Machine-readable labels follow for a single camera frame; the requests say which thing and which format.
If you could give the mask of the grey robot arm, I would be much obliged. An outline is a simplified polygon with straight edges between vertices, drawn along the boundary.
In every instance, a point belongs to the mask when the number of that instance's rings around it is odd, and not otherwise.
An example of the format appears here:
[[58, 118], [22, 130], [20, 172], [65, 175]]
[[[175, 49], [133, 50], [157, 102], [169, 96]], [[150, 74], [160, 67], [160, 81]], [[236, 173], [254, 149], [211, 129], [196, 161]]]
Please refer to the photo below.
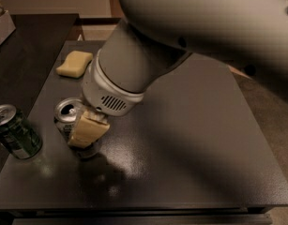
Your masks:
[[147, 87], [198, 53], [254, 66], [288, 94], [288, 0], [119, 0], [124, 16], [83, 77], [86, 107], [69, 134], [85, 148]]

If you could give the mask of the white gripper with vents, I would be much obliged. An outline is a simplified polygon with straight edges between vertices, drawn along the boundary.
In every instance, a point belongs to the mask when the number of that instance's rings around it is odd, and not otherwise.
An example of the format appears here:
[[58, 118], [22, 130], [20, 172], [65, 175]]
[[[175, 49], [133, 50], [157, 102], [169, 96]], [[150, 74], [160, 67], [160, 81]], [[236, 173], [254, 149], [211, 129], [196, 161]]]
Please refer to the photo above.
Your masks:
[[70, 132], [68, 145], [86, 148], [97, 141], [110, 128], [107, 115], [124, 116], [143, 98], [143, 93], [127, 92], [111, 82], [99, 64], [101, 50], [83, 75], [83, 99], [98, 112], [85, 110], [77, 119]]

